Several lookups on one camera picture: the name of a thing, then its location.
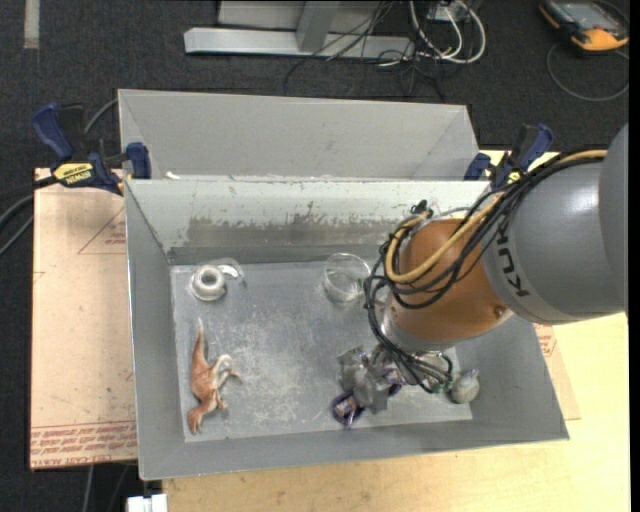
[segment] cable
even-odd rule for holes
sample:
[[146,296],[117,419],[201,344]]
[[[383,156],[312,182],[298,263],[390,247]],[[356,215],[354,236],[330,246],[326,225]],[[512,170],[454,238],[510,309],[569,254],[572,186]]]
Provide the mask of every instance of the cable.
[[438,249],[428,260],[426,260],[424,263],[422,263],[421,265],[419,265],[418,267],[416,267],[415,269],[411,270],[410,272],[407,272],[405,274],[396,274],[393,270],[393,258],[395,255],[396,250],[399,247],[399,242],[398,242],[398,238],[397,235],[401,232],[404,233],[406,232],[410,227],[413,227],[417,224],[417,222],[415,220],[411,220],[407,223],[404,224],[404,226],[402,226],[396,233],[394,233],[394,236],[391,239],[391,243],[389,244],[389,250],[387,252],[387,256],[385,259],[385,273],[387,275],[387,277],[395,282],[395,283],[410,283],[415,281],[417,278],[420,278],[422,275],[424,275],[429,269],[431,269],[431,267],[433,267],[438,260],[442,257],[442,255],[447,252],[449,249],[451,249],[451,247],[453,247],[453,245],[455,245],[455,243],[460,240],[460,238],[462,238],[462,236],[469,231],[475,224],[479,223],[481,220],[484,219],[485,215],[487,213],[489,213],[489,211],[491,211],[495,206],[495,201],[489,203],[487,206],[485,206],[482,210],[480,210],[480,212],[477,215],[474,215],[473,217],[471,217],[471,219],[469,219],[468,222],[466,222],[464,224],[464,226],[462,228],[460,228],[459,230],[457,230],[450,238],[449,240],[447,240],[447,242],[440,247],[440,249]]
[[84,500],[82,502],[82,512],[89,510],[89,496],[91,495],[91,484],[93,482],[93,464],[89,466],[89,472],[87,473],[87,485],[84,490]]
[[[303,64],[305,64],[306,62],[309,61],[310,58],[312,57],[317,57],[320,53],[324,52],[325,50],[327,50],[328,48],[330,48],[331,46],[333,46],[334,44],[336,44],[337,42],[339,42],[340,40],[342,40],[343,38],[345,38],[346,36],[349,35],[354,35],[357,34],[357,31],[359,29],[361,29],[362,27],[364,27],[365,25],[369,24],[369,26],[367,27],[367,29],[362,32],[361,34],[358,34],[358,37],[356,37],[356,39],[354,39],[351,43],[349,43],[345,48],[342,48],[341,50],[339,50],[338,52],[336,52],[333,55],[330,55],[329,57],[327,57],[326,61],[330,61],[333,60],[335,58],[338,58],[342,55],[344,55],[346,52],[348,52],[349,50],[351,50],[352,48],[354,48],[360,41],[362,41],[364,38],[366,38],[370,32],[373,30],[373,28],[375,27],[375,25],[377,25],[380,21],[382,21],[383,17],[386,16],[389,11],[391,10],[391,6],[394,4],[395,2],[379,2],[378,6],[376,7],[375,11],[373,12],[373,14],[371,15],[371,18],[367,18],[366,20],[362,21],[361,23],[359,23],[358,25],[356,25],[355,27],[353,27],[350,31],[345,32],[344,34],[340,34],[338,37],[336,37],[333,41],[329,42],[328,44],[324,45],[322,48],[320,48],[319,50],[316,50],[315,52],[313,52],[310,55],[307,55],[305,57],[303,57],[300,61],[298,61],[296,64],[294,64],[289,71],[287,72],[287,74],[284,76],[283,80],[282,80],[282,92],[285,96],[287,96],[287,84],[289,82],[289,79],[291,78],[291,76],[293,75],[293,73],[300,68]],[[387,11],[384,13],[383,16],[379,16],[382,7],[385,6],[387,7]]]
[[[563,43],[559,42],[559,43],[554,44],[551,48],[549,48],[549,51],[547,52],[547,71],[549,72],[549,76],[551,77],[551,80],[553,80],[553,82],[558,87],[560,87],[560,89],[562,89],[564,92],[566,92],[570,96],[573,96],[574,98],[577,98],[579,100],[584,100],[584,101],[611,101],[611,100],[614,100],[614,99],[622,96],[624,93],[626,93],[629,90],[629,80],[627,80],[627,83],[622,87],[622,89],[620,89],[618,92],[615,92],[615,93],[613,93],[613,94],[611,94],[609,96],[601,96],[601,97],[584,96],[582,94],[578,94],[577,92],[574,92],[571,89],[569,89],[567,86],[565,86],[564,84],[562,84],[560,82],[560,80],[558,79],[556,74],[551,69],[551,58],[552,58],[553,54],[555,53],[556,49],[558,48],[558,46],[560,46],[561,44],[563,44]],[[615,51],[613,53],[615,55],[619,55],[620,57],[626,59],[627,62],[629,62],[629,60],[630,60],[629,56],[626,55],[625,53],[621,52],[621,51]]]
[[[12,217],[14,212],[16,212],[25,204],[30,203],[32,200],[33,200],[33,195],[28,195],[26,197],[23,197],[22,199],[19,199],[15,203],[13,203],[7,209],[7,211],[5,211],[2,215],[0,215],[0,229],[2,229],[2,227],[7,222],[9,222],[9,219]],[[29,226],[31,226],[31,224],[33,224],[33,215],[20,228],[18,228],[18,231],[16,231],[13,234],[13,236],[9,238],[9,241],[0,248],[0,256],[2,256],[5,252],[9,250],[9,248],[16,242],[16,240],[18,240],[18,238],[20,238],[20,236],[29,228]]]
[[86,124],[86,126],[84,127],[83,133],[85,135],[87,135],[91,129],[95,126],[95,124],[98,122],[98,120],[114,105],[118,104],[118,99],[114,99],[111,100],[109,103],[107,103],[106,105],[104,105],[102,108],[100,108],[100,110],[98,110],[98,112],[96,112],[96,114],[89,120],[89,122]]
[[411,24],[413,28],[417,31],[417,35],[420,37],[420,39],[427,45],[427,48],[430,48],[437,54],[437,55],[429,55],[425,53],[424,55],[422,55],[423,57],[444,60],[447,62],[453,62],[455,64],[471,64],[472,62],[476,62],[478,59],[480,59],[480,57],[482,57],[482,55],[484,54],[484,51],[486,49],[486,43],[487,43],[486,32],[484,30],[484,25],[482,24],[482,21],[480,20],[480,18],[478,17],[478,15],[475,13],[473,9],[471,9],[469,6],[462,3],[460,0],[455,0],[454,3],[456,5],[462,5],[467,9],[467,12],[471,17],[471,20],[478,27],[478,30],[480,32],[480,49],[475,55],[467,59],[455,58],[455,55],[457,55],[459,51],[462,49],[463,41],[462,41],[462,34],[460,33],[460,29],[458,28],[457,23],[454,21],[453,17],[451,16],[451,13],[448,7],[445,8],[447,12],[447,16],[451,20],[451,23],[455,28],[456,35],[459,39],[459,48],[451,55],[448,55],[446,52],[442,52],[440,49],[434,46],[433,43],[427,37],[424,30],[420,27],[420,24],[418,23],[418,17],[416,14],[415,2],[413,0],[409,0],[409,14],[410,14],[409,18],[411,20]]
[[568,156],[560,158],[555,163],[561,165],[567,162],[573,162],[574,160],[579,160],[581,158],[604,158],[605,156],[607,156],[606,149],[591,149],[588,151],[579,151],[577,153],[572,153]]
[[129,470],[129,466],[125,464],[124,469],[120,474],[120,478],[118,478],[118,482],[116,483],[116,486],[113,489],[113,494],[111,494],[111,499],[109,500],[109,506],[106,509],[107,512],[111,512],[113,510],[113,507],[116,504],[116,500],[118,499],[118,492],[120,491],[120,487],[122,487],[122,483],[124,482],[124,477],[127,475],[128,470]]

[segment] glass cup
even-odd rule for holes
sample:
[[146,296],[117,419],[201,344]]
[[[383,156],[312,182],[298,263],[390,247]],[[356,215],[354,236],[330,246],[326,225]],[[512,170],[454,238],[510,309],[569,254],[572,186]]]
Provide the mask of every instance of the glass cup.
[[355,254],[336,253],[325,262],[322,286],[333,302],[352,302],[362,297],[363,283],[370,272],[369,265]]

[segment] black cable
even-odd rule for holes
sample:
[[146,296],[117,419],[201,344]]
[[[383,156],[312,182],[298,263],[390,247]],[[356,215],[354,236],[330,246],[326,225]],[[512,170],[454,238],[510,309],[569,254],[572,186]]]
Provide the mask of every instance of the black cable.
[[[28,195],[13,203],[2,215],[0,215],[0,230],[9,222],[11,217],[26,204],[33,201],[33,195]],[[0,247],[0,256],[7,252],[20,236],[33,224],[33,215],[9,238],[7,243]]]
[[111,100],[107,104],[103,105],[98,112],[89,120],[89,122],[85,125],[83,133],[87,135],[91,129],[95,126],[95,124],[99,121],[99,119],[107,113],[107,111],[118,104],[118,99]]
[[89,471],[87,472],[87,484],[84,490],[84,500],[82,502],[82,512],[87,512],[89,510],[89,496],[91,496],[91,486],[93,484],[93,464],[89,466]]
[[[584,101],[611,101],[614,100],[616,98],[619,98],[620,96],[622,96],[624,93],[626,93],[629,90],[629,80],[627,80],[627,83],[621,88],[619,89],[617,92],[610,94],[608,96],[600,96],[600,97],[594,97],[594,96],[584,96],[582,94],[578,94],[575,91],[572,91],[571,89],[569,89],[566,85],[564,85],[562,82],[560,82],[560,79],[556,76],[556,74],[553,72],[553,69],[551,67],[551,59],[553,57],[553,54],[555,53],[556,49],[562,45],[562,42],[556,43],[554,44],[551,48],[549,48],[549,51],[547,52],[547,72],[549,73],[549,76],[551,77],[551,80],[553,80],[553,83],[555,83],[558,87],[560,87],[560,89],[562,89],[564,92],[566,92],[567,94],[569,94],[570,96],[573,96],[574,98],[577,98],[579,100],[584,100]],[[621,52],[621,51],[616,51],[613,52],[614,55],[619,55],[620,57],[626,59],[627,61],[629,61],[629,56],[626,55],[625,53]]]
[[111,499],[109,500],[109,506],[106,509],[106,512],[111,512],[113,510],[116,501],[118,500],[118,493],[120,492],[120,487],[122,487],[122,483],[124,482],[125,476],[127,476],[127,471],[129,471],[129,465],[125,464],[122,473],[120,473],[120,478],[118,478],[118,482],[116,483],[115,488],[113,489],[113,494],[111,494]]
[[349,50],[354,48],[360,41],[365,39],[370,34],[370,32],[373,30],[373,27],[375,25],[377,25],[382,20],[382,17],[379,16],[382,7],[385,6],[385,7],[388,8],[387,11],[384,13],[384,16],[386,16],[389,13],[389,11],[391,10],[391,6],[393,5],[393,3],[394,2],[384,2],[384,1],[379,2],[378,6],[376,7],[376,10],[374,11],[374,13],[371,16],[371,19],[367,18],[363,22],[361,22],[358,25],[356,25],[355,27],[353,27],[349,32],[345,32],[344,34],[340,34],[333,41],[331,41],[328,44],[324,45],[322,48],[320,48],[319,50],[316,50],[315,52],[311,53],[310,55],[307,55],[307,56],[303,57],[301,60],[299,60],[297,63],[295,63],[289,69],[289,71],[287,71],[287,74],[284,76],[284,78],[282,80],[282,92],[283,92],[283,94],[285,96],[288,95],[287,84],[289,82],[289,79],[291,78],[293,73],[297,69],[299,69],[303,64],[308,62],[312,57],[317,57],[320,53],[324,52],[326,49],[330,48],[331,46],[333,46],[334,44],[336,44],[338,41],[342,40],[346,36],[354,35],[354,33],[357,33],[357,31],[359,29],[364,27],[366,24],[369,24],[369,27],[366,30],[364,30],[361,34],[359,34],[356,37],[356,39],[354,39],[351,43],[349,43],[345,48],[342,48],[341,50],[339,50],[338,52],[336,52],[333,55],[330,55],[329,57],[325,58],[324,60],[325,61],[330,61],[330,60],[333,60],[335,58],[338,58],[338,57],[344,55],[346,52],[348,52]]

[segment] power cord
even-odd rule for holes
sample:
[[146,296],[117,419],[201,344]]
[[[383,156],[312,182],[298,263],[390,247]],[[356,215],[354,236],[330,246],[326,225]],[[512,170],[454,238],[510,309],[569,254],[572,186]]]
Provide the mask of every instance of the power cord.
[[[31,204],[33,202],[33,194],[18,199],[13,203],[2,215],[0,215],[0,230],[9,222],[9,220],[18,212],[23,206]],[[7,252],[11,246],[22,236],[22,234],[29,229],[33,224],[33,215],[18,228],[18,230],[9,238],[9,240],[0,247],[0,257]]]
[[[618,16],[620,16],[620,18],[622,20],[624,20],[626,25],[630,26],[629,18],[627,18],[625,16],[625,14],[620,9],[618,9],[615,5],[613,5],[613,4],[609,3],[609,2],[606,2],[604,0],[598,0],[595,3],[603,5],[603,6],[607,7],[608,9],[615,11],[618,14]],[[622,96],[623,94],[625,94],[629,90],[629,79],[627,79],[627,83],[621,89],[619,89],[617,92],[615,92],[613,94],[610,94],[610,95],[607,95],[607,96],[595,96],[595,97],[594,96],[585,96],[583,94],[579,94],[579,93],[571,90],[569,87],[567,87],[566,85],[564,85],[560,81],[560,79],[554,73],[553,68],[552,68],[553,56],[555,55],[556,50],[558,49],[558,47],[560,47],[562,44],[563,44],[563,42],[559,42],[559,43],[554,44],[551,48],[549,48],[549,51],[547,52],[546,65],[547,65],[547,72],[549,73],[549,76],[551,77],[551,80],[553,80],[553,82],[560,89],[562,89],[564,92],[566,92],[570,96],[572,96],[574,98],[577,98],[579,100],[602,102],[602,101],[611,101],[611,100],[614,100],[616,98],[619,98],[620,96]],[[630,61],[629,56],[626,53],[624,53],[624,52],[622,52],[620,50],[616,50],[615,52],[612,52],[612,54],[622,57],[627,62]]]
[[[549,73],[549,76],[551,77],[551,80],[553,80],[553,82],[560,87],[560,89],[562,89],[564,92],[566,92],[567,94],[569,94],[570,96],[573,96],[574,98],[577,98],[579,100],[584,100],[584,101],[611,101],[614,100],[616,98],[619,98],[620,96],[622,96],[623,94],[625,94],[628,90],[629,90],[629,80],[627,80],[627,83],[617,92],[610,94],[608,96],[584,96],[582,94],[578,94],[575,91],[572,91],[571,89],[569,89],[566,85],[564,85],[560,79],[556,76],[556,74],[553,72],[553,68],[552,68],[552,58],[553,55],[555,54],[556,50],[558,49],[559,46],[561,46],[563,43],[559,42],[554,44],[551,48],[549,48],[549,51],[547,52],[547,72]],[[613,52],[615,55],[619,55],[620,57],[624,58],[627,62],[629,62],[629,56],[627,54],[625,54],[624,52],[621,52],[620,50],[617,50],[615,52]]]

